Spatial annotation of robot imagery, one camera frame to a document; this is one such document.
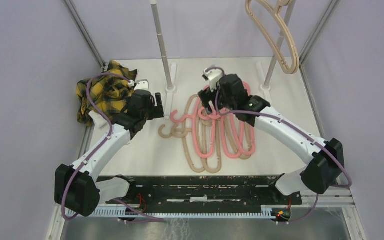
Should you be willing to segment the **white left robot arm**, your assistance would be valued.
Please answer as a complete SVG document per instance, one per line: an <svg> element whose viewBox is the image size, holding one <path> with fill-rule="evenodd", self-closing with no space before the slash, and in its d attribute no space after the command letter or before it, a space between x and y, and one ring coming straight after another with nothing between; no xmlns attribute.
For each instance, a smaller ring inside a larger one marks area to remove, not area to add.
<svg viewBox="0 0 384 240"><path fill-rule="evenodd" d="M75 215L90 216L98 205L114 199L130 204L138 191L132 181L123 176L109 180L98 178L115 154L127 145L146 122L163 118L161 93L135 90L128 98L125 111L115 117L115 122L100 141L71 165L61 164L55 171L54 201L62 211L69 209Z"/></svg>

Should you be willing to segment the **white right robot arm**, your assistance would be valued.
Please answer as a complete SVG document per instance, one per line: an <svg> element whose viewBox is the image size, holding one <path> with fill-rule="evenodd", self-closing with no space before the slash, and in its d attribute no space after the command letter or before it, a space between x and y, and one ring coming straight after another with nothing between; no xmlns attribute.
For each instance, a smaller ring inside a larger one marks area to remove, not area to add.
<svg viewBox="0 0 384 240"><path fill-rule="evenodd" d="M211 114L226 109L256 130L263 131L294 152L305 167L276 178L269 189L269 199L282 204L290 195L303 190L323 195L335 185L345 169L342 143L333 138L325 140L303 130L283 117L271 104L257 95L251 95L236 74L223 74L214 69L205 72L208 87L198 92L205 111Z"/></svg>

